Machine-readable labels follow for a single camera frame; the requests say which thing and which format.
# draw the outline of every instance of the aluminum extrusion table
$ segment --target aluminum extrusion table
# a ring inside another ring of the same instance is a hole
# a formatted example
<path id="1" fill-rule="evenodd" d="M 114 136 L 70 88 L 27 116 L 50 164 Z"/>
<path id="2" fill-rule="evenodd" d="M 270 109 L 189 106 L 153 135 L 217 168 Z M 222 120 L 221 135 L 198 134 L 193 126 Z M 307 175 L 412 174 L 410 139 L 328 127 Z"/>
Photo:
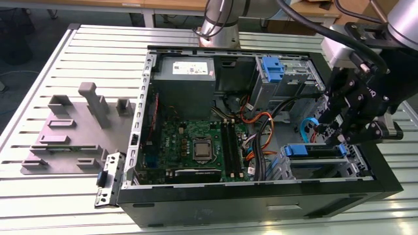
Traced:
<path id="1" fill-rule="evenodd" d="M 241 33 L 245 49 L 322 52 L 317 36 Z M 23 175 L 22 160 L 50 114 L 54 94 L 82 101 L 82 82 L 95 82 L 109 102 L 137 99 L 147 45 L 198 46 L 190 30 L 82 25 L 68 29 L 0 137 L 0 232 L 12 234 L 169 234 L 239 232 L 241 235 L 417 234 L 418 118 L 408 104 L 394 115 L 405 138 L 380 149 L 405 191 L 336 217 L 201 227 L 141 229 L 122 209 L 94 209 L 95 175 Z"/>

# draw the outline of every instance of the expansion slot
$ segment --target expansion slot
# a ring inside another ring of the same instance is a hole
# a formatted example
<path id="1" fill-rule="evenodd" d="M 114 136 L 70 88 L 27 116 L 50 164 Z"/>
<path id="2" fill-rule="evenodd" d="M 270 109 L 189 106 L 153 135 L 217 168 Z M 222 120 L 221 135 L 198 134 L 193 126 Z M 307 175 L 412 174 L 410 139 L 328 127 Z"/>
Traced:
<path id="1" fill-rule="evenodd" d="M 229 123 L 229 139 L 230 139 L 230 150 L 233 153 L 233 168 L 235 177 L 243 177 L 243 173 L 241 170 L 241 157 L 238 153 L 238 140 L 237 140 L 237 133 L 235 133 L 235 125 L 234 123 Z"/>
<path id="2" fill-rule="evenodd" d="M 229 145 L 229 128 L 227 123 L 221 124 L 221 136 L 222 136 L 222 149 L 223 149 L 223 161 L 225 161 L 225 172 L 227 176 L 234 175 L 233 168 L 233 154 Z"/>
<path id="3" fill-rule="evenodd" d="M 223 123 L 221 125 L 222 143 L 223 143 L 223 159 L 226 175 L 230 177 L 243 177 L 241 170 L 241 159 L 238 153 L 238 140 L 235 133 L 235 125 Z"/>

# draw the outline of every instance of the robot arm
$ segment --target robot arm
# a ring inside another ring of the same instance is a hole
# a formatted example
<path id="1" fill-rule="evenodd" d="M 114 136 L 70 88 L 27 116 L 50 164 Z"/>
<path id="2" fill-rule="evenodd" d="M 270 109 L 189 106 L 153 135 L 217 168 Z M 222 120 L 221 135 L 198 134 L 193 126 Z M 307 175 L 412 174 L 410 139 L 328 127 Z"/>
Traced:
<path id="1" fill-rule="evenodd" d="M 388 71 L 378 74 L 376 64 L 357 51 L 330 39 L 324 49 L 334 65 L 328 84 L 328 107 L 320 117 L 320 132 L 330 128 L 328 143 L 401 140 L 402 130 L 392 120 L 400 104 L 418 93 L 418 15 L 417 0 L 401 0 L 381 25 L 348 23 L 341 32 L 380 54 Z"/>
<path id="2" fill-rule="evenodd" d="M 322 46 L 334 69 L 318 132 L 328 135 L 329 144 L 402 139 L 392 115 L 418 93 L 418 0 L 400 0 L 389 19 L 376 0 L 370 2 L 382 24 L 348 23 L 332 30 L 301 16 L 289 6 L 290 0 L 209 0 L 202 31 L 195 31 L 201 46 L 237 48 L 238 18 L 270 19 L 283 10 L 325 36 Z"/>
<path id="3" fill-rule="evenodd" d="M 201 46 L 239 47 L 239 17 L 273 19 L 279 13 L 274 0 L 209 0 L 199 35 Z"/>

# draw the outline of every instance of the wooden desk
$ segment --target wooden desk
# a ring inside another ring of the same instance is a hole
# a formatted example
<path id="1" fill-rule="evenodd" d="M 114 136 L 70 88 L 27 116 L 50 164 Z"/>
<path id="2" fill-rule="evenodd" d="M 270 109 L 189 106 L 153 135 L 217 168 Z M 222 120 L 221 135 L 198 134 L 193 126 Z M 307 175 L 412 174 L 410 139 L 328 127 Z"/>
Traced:
<path id="1" fill-rule="evenodd" d="M 173 14 L 173 15 L 193 15 L 202 16 L 205 12 L 207 0 L 145 0 L 146 14 Z M 320 8 L 320 3 L 301 1 L 291 5 L 291 7 L 312 21 L 324 23 L 330 26 L 341 17 L 336 5 L 333 4 L 330 10 Z M 286 20 L 283 16 L 274 20 Z M 146 19 L 146 25 L 153 24 L 153 21 Z"/>
<path id="2" fill-rule="evenodd" d="M 145 8 L 205 11 L 207 0 L 145 0 Z M 341 12 L 333 4 L 330 10 L 320 8 L 320 3 L 301 1 L 291 7 L 303 15 L 313 17 L 340 18 Z"/>
<path id="3" fill-rule="evenodd" d="M 0 0 L 0 6 L 4 7 L 141 13 L 145 15 L 146 27 L 150 28 L 155 27 L 155 14 L 203 16 L 206 3 L 207 0 Z M 329 11 L 314 2 L 297 2 L 291 6 L 312 21 L 325 26 L 330 26 L 341 17 L 334 5 Z"/>
<path id="4" fill-rule="evenodd" d="M 87 6 L 142 7 L 145 0 L 2 0 L 2 2 L 22 4 L 63 4 Z"/>

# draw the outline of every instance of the table leg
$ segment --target table leg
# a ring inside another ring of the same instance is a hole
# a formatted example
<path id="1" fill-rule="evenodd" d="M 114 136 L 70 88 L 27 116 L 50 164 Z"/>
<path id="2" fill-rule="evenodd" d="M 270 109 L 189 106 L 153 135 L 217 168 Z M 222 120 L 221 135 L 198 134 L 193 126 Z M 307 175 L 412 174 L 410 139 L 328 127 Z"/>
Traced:
<path id="1" fill-rule="evenodd" d="M 163 16 L 163 19 L 165 19 L 163 22 L 165 22 L 165 23 L 169 23 L 169 15 L 163 14 L 162 16 Z"/>
<path id="2" fill-rule="evenodd" d="M 334 22 L 336 22 L 336 18 L 326 18 L 322 26 L 326 28 L 330 28 Z"/>
<path id="3" fill-rule="evenodd" d="M 59 16 L 58 16 L 58 10 L 51 10 L 51 9 L 47 9 L 48 11 L 48 14 L 50 14 L 50 17 L 52 20 L 55 20 Z"/>
<path id="4" fill-rule="evenodd" d="M 261 19 L 261 26 L 262 26 L 263 28 L 266 28 L 267 25 L 269 25 L 269 20 Z"/>
<path id="5" fill-rule="evenodd" d="M 145 16 L 139 13 L 130 13 L 131 23 L 134 27 L 145 27 Z"/>
<path id="6" fill-rule="evenodd" d="M 155 28 L 155 14 L 154 14 L 154 12 L 145 9 L 143 15 L 145 15 L 146 27 L 147 28 Z"/>
<path id="7" fill-rule="evenodd" d="M 0 92 L 3 92 L 4 89 L 6 89 L 6 85 L 4 85 L 3 82 L 0 81 Z"/>

